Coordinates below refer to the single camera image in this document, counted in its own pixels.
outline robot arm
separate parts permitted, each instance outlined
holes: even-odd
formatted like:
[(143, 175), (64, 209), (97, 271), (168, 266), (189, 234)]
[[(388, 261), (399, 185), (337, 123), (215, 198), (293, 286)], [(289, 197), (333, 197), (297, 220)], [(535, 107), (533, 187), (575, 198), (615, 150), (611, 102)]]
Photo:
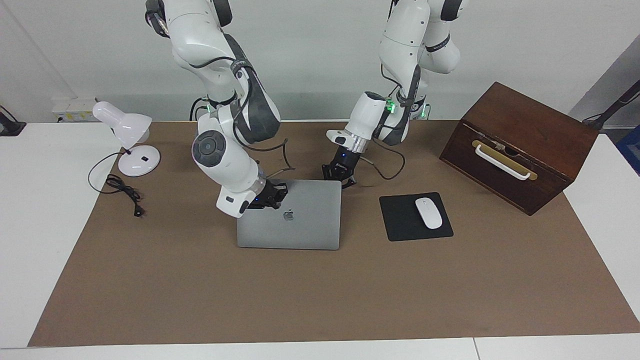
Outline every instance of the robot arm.
[(371, 138), (387, 145), (404, 141), (409, 120), (424, 113), (429, 72), (448, 74), (460, 62), (449, 23), (458, 18), (467, 3), (468, 0), (392, 1), (395, 6), (380, 42), (380, 61), (399, 90), (392, 98), (365, 93), (345, 129), (327, 132), (327, 137), (340, 147), (333, 161), (323, 165), (325, 179), (348, 179), (343, 186), (348, 187), (355, 183), (353, 171)]
[(198, 119), (191, 153), (221, 187), (217, 206), (241, 217), (248, 208), (279, 208), (284, 184), (266, 179), (243, 146), (274, 137), (280, 114), (244, 51), (222, 31), (231, 22), (227, 0), (148, 0), (147, 22), (171, 39), (173, 58), (202, 80), (214, 111)]

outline silver laptop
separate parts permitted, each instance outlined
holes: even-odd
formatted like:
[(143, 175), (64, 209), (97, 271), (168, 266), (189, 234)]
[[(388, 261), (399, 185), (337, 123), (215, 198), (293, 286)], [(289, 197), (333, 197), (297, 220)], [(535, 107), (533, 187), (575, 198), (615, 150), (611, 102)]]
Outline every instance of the silver laptop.
[(289, 193), (280, 209), (247, 209), (238, 219), (238, 246), (337, 250), (340, 245), (340, 181), (279, 182), (282, 181), (287, 183)]

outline apple logo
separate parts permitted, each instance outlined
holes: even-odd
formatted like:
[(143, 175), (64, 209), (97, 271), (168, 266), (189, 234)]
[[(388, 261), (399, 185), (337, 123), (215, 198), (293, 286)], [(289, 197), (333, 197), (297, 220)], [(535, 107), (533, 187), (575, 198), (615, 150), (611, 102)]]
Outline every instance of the apple logo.
[(292, 221), (293, 220), (293, 211), (291, 209), (289, 209), (282, 216), (284, 217), (284, 220)]

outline lamp head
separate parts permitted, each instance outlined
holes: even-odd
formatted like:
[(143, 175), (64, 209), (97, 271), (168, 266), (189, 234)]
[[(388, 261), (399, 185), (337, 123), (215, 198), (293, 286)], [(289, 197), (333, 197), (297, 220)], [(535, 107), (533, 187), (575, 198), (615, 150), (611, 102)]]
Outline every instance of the lamp head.
[(93, 116), (107, 124), (125, 149), (149, 137), (151, 118), (141, 114), (128, 114), (106, 101), (93, 107)]

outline blue bin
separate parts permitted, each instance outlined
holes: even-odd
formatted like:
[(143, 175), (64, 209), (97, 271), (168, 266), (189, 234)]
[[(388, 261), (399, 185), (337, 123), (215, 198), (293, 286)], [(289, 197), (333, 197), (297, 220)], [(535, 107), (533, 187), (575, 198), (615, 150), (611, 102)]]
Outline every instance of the blue bin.
[(640, 175), (640, 126), (618, 141), (616, 147)]

